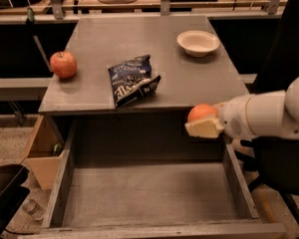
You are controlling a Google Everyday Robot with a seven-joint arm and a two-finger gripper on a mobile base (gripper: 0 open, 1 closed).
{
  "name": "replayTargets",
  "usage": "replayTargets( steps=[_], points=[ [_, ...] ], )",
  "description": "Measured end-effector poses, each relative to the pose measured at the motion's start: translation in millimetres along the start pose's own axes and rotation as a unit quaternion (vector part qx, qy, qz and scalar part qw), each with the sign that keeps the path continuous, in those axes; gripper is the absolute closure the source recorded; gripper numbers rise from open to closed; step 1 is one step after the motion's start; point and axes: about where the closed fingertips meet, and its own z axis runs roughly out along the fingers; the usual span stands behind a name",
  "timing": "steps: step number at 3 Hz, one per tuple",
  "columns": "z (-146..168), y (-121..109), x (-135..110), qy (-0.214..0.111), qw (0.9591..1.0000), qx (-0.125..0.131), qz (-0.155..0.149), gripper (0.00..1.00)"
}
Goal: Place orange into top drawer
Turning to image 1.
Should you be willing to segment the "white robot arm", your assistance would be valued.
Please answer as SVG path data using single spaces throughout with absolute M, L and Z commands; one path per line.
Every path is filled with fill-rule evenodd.
M 276 136 L 299 139 L 299 77 L 286 91 L 236 97 L 214 106 L 200 104 L 188 114 L 190 136 L 231 138 Z

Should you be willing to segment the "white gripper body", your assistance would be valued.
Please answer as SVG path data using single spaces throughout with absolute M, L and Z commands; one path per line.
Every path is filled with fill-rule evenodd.
M 251 96 L 236 97 L 219 109 L 219 119 L 224 132 L 231 138 L 254 138 L 247 121 L 246 108 Z

